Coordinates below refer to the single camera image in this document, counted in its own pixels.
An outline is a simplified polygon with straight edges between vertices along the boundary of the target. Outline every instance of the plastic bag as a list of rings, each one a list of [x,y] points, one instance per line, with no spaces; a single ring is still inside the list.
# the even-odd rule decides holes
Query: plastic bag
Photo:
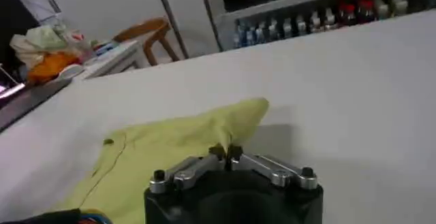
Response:
[[[10,46],[15,50],[15,55],[26,65],[28,70],[41,63],[46,54],[44,51],[30,44],[23,35],[14,35],[11,39]]]
[[[48,25],[29,29],[26,38],[31,44],[45,51],[62,50],[67,47],[66,42]]]

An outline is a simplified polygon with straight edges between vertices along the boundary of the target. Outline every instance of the soda bottle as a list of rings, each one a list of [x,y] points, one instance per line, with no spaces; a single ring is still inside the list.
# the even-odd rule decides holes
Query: soda bottle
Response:
[[[344,26],[354,26],[357,24],[357,18],[354,13],[355,6],[353,4],[342,4],[339,8],[339,14]]]
[[[370,0],[360,0],[358,8],[359,23],[368,23],[375,20],[374,3]]]

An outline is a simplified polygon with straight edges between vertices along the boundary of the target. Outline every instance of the water bottle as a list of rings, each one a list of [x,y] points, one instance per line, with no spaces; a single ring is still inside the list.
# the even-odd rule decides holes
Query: water bottle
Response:
[[[255,30],[254,27],[252,29],[247,31],[247,46],[254,46],[256,45],[256,39],[255,39]]]
[[[285,39],[289,39],[292,37],[292,21],[291,18],[286,18],[283,21],[283,34]]]
[[[258,44],[266,43],[266,37],[263,28],[258,27],[256,29],[256,39]]]
[[[237,48],[242,48],[242,44],[240,42],[240,37],[238,33],[235,33],[233,36],[233,48],[237,49]]]
[[[296,22],[297,22],[298,34],[300,36],[306,35],[307,34],[307,26],[306,26],[306,22],[305,22],[304,18],[301,15],[298,15]]]

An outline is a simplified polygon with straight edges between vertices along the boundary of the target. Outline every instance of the blue object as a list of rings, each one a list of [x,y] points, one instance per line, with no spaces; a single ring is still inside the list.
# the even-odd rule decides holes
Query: blue object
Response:
[[[119,44],[116,43],[116,42],[109,42],[109,43],[107,43],[107,44],[101,46],[100,48],[98,48],[98,49],[95,51],[95,54],[96,54],[97,56],[103,55],[103,54],[105,54],[106,52],[109,52],[109,51],[111,51],[112,49],[116,48],[118,45],[119,45]]]

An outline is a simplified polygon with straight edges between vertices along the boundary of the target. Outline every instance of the white tabletop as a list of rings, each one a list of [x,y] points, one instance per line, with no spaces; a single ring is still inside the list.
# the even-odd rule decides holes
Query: white tabletop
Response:
[[[0,134],[0,216],[62,198],[115,129],[262,96],[270,110],[246,149],[312,166],[325,223],[433,223],[435,20],[430,11],[75,82]]]

